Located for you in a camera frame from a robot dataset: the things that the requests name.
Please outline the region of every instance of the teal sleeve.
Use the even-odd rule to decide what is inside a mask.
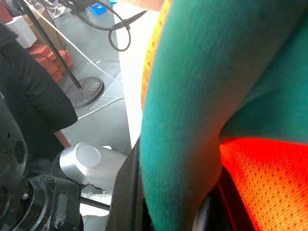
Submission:
[[[143,187],[156,231],[192,229],[220,174],[221,131],[295,31],[304,2],[173,1],[141,130]]]

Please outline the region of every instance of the cardboard box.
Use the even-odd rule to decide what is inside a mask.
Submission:
[[[12,21],[6,23],[6,26],[18,34],[16,39],[23,48],[29,48],[37,40],[34,33],[30,29],[22,16],[14,17]]]
[[[42,16],[44,16],[44,18],[46,18],[49,22],[51,22],[55,26],[55,23],[49,17],[47,11],[44,8],[40,9],[38,11],[42,14]],[[66,44],[64,38],[60,34],[59,34],[59,38],[58,38],[57,32],[47,22],[45,22],[36,12],[33,12],[33,14],[37,18],[38,22],[41,24],[43,29],[45,30],[46,34],[48,35],[48,37],[50,38],[50,40],[52,41],[52,43],[54,44],[56,49],[57,50],[63,50],[63,47]],[[29,17],[27,15],[24,15],[23,17],[24,17],[25,21],[29,24],[30,29],[33,31],[35,36],[38,38],[38,40],[35,43],[36,44],[47,44],[45,42],[44,38],[42,37],[42,35],[39,33],[39,31],[35,28],[35,26],[31,22]]]

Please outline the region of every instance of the stacked bricks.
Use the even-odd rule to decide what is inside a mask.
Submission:
[[[30,48],[29,53],[48,71],[55,82],[59,82],[63,78],[65,70],[57,60],[55,54],[50,50],[49,46],[34,44]],[[69,51],[61,50],[59,54],[68,67],[73,65],[74,62],[70,57]]]

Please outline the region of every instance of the gray floor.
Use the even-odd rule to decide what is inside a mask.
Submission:
[[[114,25],[114,17],[110,12],[95,16],[87,9],[82,15],[100,26]],[[60,31],[81,49],[86,56],[97,63],[97,66],[107,72],[112,78],[121,82],[118,52],[109,44],[108,32],[86,25],[77,16],[70,14],[68,9],[65,15],[54,21]],[[101,78],[105,84],[105,91],[101,98],[85,108],[76,110],[78,117],[124,96],[123,86],[89,64],[70,44],[67,44],[66,49],[70,51],[71,57],[74,60],[71,70],[77,79],[96,76]],[[72,84],[72,81],[65,76],[59,84],[62,89],[65,89],[68,85]],[[79,142],[88,142],[101,146],[109,145],[113,150],[121,153],[127,153],[131,150],[124,100],[117,101],[104,109],[80,119],[71,127],[64,129],[63,133],[72,145]],[[107,217],[86,216],[84,217],[85,231],[104,230],[106,222]]]

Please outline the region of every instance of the orange mesh fabric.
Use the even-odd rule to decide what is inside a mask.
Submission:
[[[158,47],[159,39],[161,36],[161,33],[163,31],[165,21],[167,19],[169,9],[171,6],[172,0],[165,0],[164,5],[162,7],[162,10],[160,12],[160,15],[158,17],[155,29],[153,31],[150,45],[148,48],[148,52],[145,56],[145,61],[144,61],[144,67],[143,67],[143,78],[142,78],[142,90],[141,90],[141,105],[142,108],[144,108],[144,101],[145,101],[145,95],[146,91],[148,89],[148,83],[150,80],[150,74],[151,74],[151,69],[152,65],[154,62],[156,50]]]
[[[220,150],[257,231],[308,231],[308,145],[237,139]]]

